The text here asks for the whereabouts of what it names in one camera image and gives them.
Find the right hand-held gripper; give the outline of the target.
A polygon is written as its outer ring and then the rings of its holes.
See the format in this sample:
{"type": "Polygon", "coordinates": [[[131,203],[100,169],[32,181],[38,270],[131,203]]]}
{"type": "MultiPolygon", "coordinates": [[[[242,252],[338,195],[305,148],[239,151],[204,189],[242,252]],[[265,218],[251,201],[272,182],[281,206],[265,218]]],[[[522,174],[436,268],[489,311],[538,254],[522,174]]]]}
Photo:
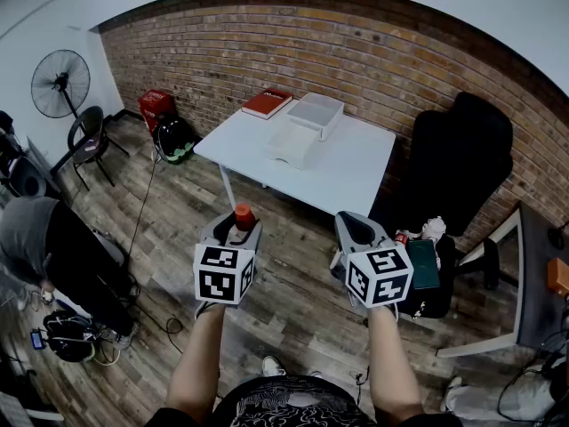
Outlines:
{"type": "Polygon", "coordinates": [[[366,308],[403,301],[413,278],[404,246],[389,238],[378,222],[358,213],[338,212],[334,227],[339,256],[331,273],[351,300],[366,308]]]}

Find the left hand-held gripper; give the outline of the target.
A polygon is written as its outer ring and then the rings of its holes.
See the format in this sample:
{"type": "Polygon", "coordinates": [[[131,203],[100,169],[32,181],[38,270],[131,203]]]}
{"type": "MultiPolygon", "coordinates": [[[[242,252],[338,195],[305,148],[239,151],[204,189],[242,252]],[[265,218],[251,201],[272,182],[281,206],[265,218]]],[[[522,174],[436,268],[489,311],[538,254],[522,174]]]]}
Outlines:
{"type": "Polygon", "coordinates": [[[262,225],[256,224],[242,242],[222,244],[235,225],[235,213],[229,212],[202,229],[193,265],[198,301],[238,305],[252,284],[262,225]]]}

